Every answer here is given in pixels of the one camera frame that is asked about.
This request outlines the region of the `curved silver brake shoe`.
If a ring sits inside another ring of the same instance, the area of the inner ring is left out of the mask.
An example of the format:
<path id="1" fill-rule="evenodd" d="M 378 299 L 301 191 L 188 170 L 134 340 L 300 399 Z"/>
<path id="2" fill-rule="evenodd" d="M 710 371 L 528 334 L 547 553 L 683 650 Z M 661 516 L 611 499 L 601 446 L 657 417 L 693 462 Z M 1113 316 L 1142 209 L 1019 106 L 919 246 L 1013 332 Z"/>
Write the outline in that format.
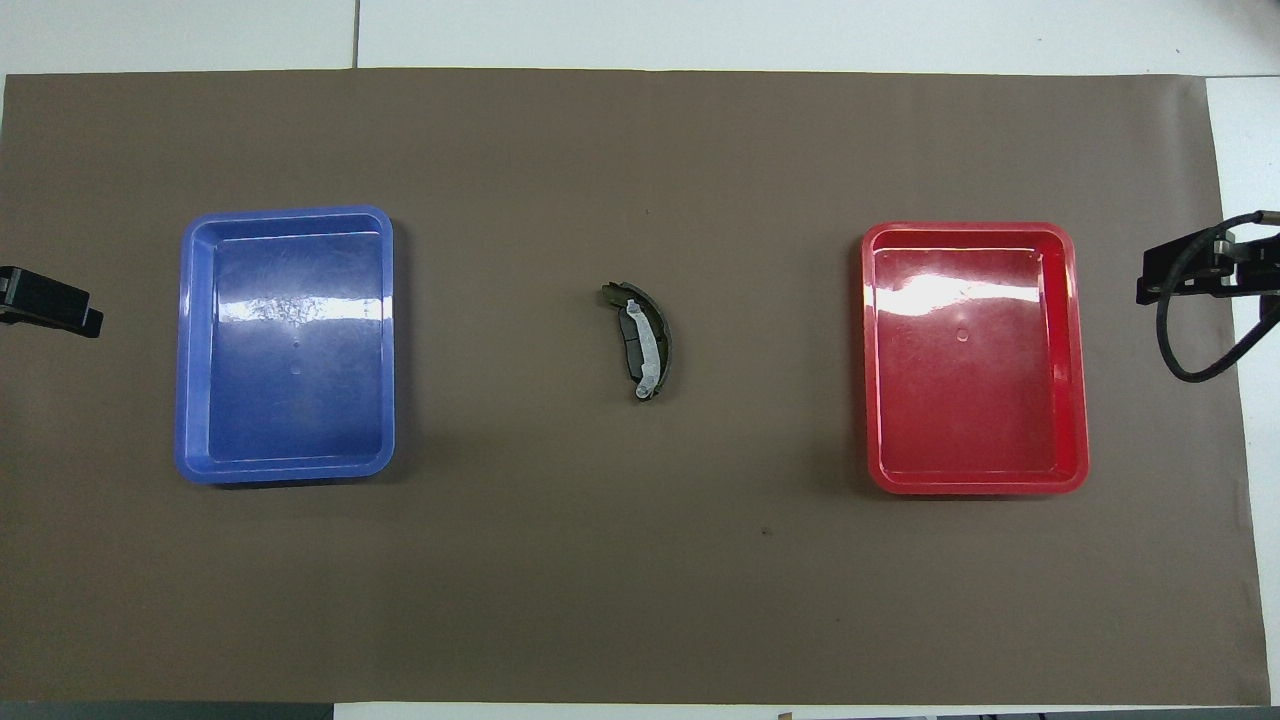
<path id="1" fill-rule="evenodd" d="M 672 333 L 671 333 L 671 329 L 669 329 L 669 323 L 667 322 L 666 315 L 660 310 L 660 306 L 658 305 L 658 302 L 649 293 L 646 293 L 645 291 L 640 290 L 635 284 L 630 284 L 630 283 L 626 283 L 626 282 L 621 282 L 621 283 L 620 282 L 604 283 L 600 287 L 600 293 L 602 293 L 602 299 L 605 301 L 605 304 L 608 304 L 609 306 L 612 306 L 616 310 L 618 329 L 620 329 L 620 309 L 630 299 L 634 299 L 635 301 L 637 301 L 640 304 L 640 306 L 643 307 L 644 313 L 648 316 L 648 320 L 652 324 L 652 329 L 653 329 L 653 333 L 655 336 L 655 350 L 657 350 L 657 357 L 655 357 L 655 360 L 657 360 L 657 363 L 655 363 L 657 374 L 653 378 L 654 384 L 652 387 L 652 391 L 646 392 L 645 388 L 641 388 L 641 393 L 637 395 L 637 392 L 636 392 L 636 383 L 631 379 L 630 374 L 628 374 L 628 377 L 630 377 L 631 382 L 634 383 L 634 397 L 639 402 L 653 401 L 663 391 L 664 383 L 667 380 L 667 377 L 669 374 L 669 369 L 671 369 L 671 365 L 672 365 Z M 625 345 L 623 345 L 623 356 L 625 356 L 625 361 L 626 361 Z"/>

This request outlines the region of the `dark grey brake pad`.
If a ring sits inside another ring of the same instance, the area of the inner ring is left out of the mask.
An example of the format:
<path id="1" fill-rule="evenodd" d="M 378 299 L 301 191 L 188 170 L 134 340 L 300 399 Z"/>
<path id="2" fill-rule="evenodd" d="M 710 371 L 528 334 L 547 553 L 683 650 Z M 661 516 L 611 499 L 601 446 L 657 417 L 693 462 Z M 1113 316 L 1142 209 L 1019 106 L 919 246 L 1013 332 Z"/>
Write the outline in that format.
<path id="1" fill-rule="evenodd" d="M 646 314 L 637 301 L 630 299 L 620 309 L 620 333 L 623 341 L 628 374 L 641 388 L 652 391 L 657 375 L 657 340 Z"/>

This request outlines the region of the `blue plastic tray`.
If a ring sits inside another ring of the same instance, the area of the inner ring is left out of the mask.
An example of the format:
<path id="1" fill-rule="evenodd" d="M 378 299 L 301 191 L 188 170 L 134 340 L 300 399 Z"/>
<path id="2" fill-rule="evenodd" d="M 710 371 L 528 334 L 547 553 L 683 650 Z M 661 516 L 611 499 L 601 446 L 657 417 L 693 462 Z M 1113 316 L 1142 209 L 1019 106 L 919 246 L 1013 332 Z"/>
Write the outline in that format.
<path id="1" fill-rule="evenodd" d="M 394 274 L 379 208 L 195 219 L 180 247 L 180 474 L 230 487 L 381 471 L 396 451 Z"/>

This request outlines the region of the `red plastic tray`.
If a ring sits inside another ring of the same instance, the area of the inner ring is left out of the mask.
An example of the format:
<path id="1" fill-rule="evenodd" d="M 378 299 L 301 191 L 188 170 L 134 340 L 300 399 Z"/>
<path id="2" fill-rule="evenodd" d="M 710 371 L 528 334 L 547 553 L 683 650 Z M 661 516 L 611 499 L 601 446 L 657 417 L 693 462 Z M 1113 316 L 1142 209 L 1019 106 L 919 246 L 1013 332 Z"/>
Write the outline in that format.
<path id="1" fill-rule="evenodd" d="M 1065 495 L 1091 462 L 1074 242 L 888 222 L 858 250 L 867 462 L 893 495 Z"/>

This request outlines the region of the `brown table mat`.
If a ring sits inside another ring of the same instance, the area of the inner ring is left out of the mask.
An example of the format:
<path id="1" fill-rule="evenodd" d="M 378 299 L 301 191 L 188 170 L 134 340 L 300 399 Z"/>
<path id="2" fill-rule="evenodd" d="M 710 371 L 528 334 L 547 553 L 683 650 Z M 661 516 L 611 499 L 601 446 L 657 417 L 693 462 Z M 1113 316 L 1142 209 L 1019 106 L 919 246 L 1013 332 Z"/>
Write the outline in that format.
<path id="1" fill-rule="evenodd" d="M 1202 79 L 13 76 L 1 128 L 0 263 L 105 323 L 0 329 L 0 701 L 1270 701 L 1236 378 L 1133 301 L 1222 215 Z M 396 231 L 389 465 L 188 482 L 187 227 L 346 204 Z M 855 249 L 919 220 L 1071 237 L 1080 489 L 870 478 Z M 653 401 L 609 282 L 669 323 Z"/>

